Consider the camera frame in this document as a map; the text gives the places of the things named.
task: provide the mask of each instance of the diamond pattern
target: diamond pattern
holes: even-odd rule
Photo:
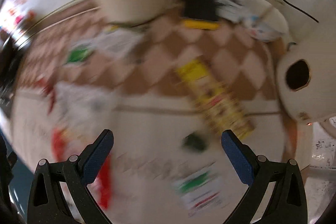
[[[164,96],[186,96],[174,70],[196,57],[211,65],[214,76],[228,84],[240,100],[274,100],[276,92],[267,47],[251,39],[242,26],[221,20],[215,31],[188,29],[181,24],[181,7],[150,25],[146,39],[132,51],[134,58],[113,60],[96,52],[82,66],[63,67],[71,42],[96,36],[105,22],[100,10],[89,11],[34,36],[20,86],[35,83],[39,75],[58,72],[59,80],[78,85],[121,87],[127,95],[150,90]]]

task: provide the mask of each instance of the dark hole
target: dark hole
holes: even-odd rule
[[[309,82],[309,67],[304,60],[299,60],[289,67],[286,83],[291,90],[298,90]]]
[[[296,206],[301,206],[299,185],[297,184],[297,179],[294,174],[292,174],[291,185],[289,186],[287,203]]]
[[[48,203],[47,191],[45,190],[44,177],[39,174],[34,195],[34,206],[40,206]]]

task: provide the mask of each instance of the red strip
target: red strip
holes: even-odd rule
[[[198,205],[201,205],[202,203],[207,202],[208,200],[212,199],[214,196],[216,196],[216,195],[218,195],[218,194],[219,194],[219,192],[217,192],[217,193],[213,194],[212,196],[210,196],[210,197],[208,197],[208,198],[206,198],[206,199],[204,199],[204,200],[198,202],[198,203],[193,207],[193,209],[196,208]]]

